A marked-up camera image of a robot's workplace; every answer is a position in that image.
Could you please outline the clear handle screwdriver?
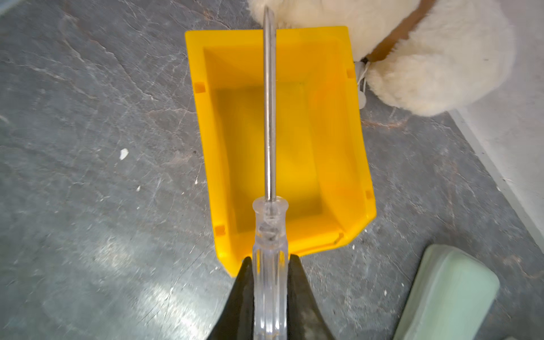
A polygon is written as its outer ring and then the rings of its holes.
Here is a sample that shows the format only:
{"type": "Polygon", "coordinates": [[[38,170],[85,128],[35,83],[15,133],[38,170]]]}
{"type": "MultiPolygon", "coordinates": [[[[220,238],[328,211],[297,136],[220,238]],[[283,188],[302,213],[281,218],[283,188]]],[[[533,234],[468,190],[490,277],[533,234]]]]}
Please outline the clear handle screwdriver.
{"type": "Polygon", "coordinates": [[[276,27],[269,7],[263,11],[263,38],[265,191],[253,202],[254,338],[287,339],[288,203],[276,193],[276,27]]]}

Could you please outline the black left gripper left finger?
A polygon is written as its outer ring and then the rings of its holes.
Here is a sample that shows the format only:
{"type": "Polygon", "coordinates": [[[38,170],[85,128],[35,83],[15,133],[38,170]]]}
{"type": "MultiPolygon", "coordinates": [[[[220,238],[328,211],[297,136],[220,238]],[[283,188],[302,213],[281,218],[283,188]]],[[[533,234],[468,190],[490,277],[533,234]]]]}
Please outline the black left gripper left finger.
{"type": "Polygon", "coordinates": [[[252,258],[246,257],[225,307],[207,340],[254,338],[254,274],[252,258]]]}

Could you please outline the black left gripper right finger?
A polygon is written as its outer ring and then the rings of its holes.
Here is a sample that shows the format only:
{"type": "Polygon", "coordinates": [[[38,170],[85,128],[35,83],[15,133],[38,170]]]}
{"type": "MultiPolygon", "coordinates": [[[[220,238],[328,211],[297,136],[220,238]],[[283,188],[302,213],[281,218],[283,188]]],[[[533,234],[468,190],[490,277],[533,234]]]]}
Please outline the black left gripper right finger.
{"type": "Polygon", "coordinates": [[[288,265],[287,332],[289,340],[334,339],[317,305],[300,257],[288,265]]]}

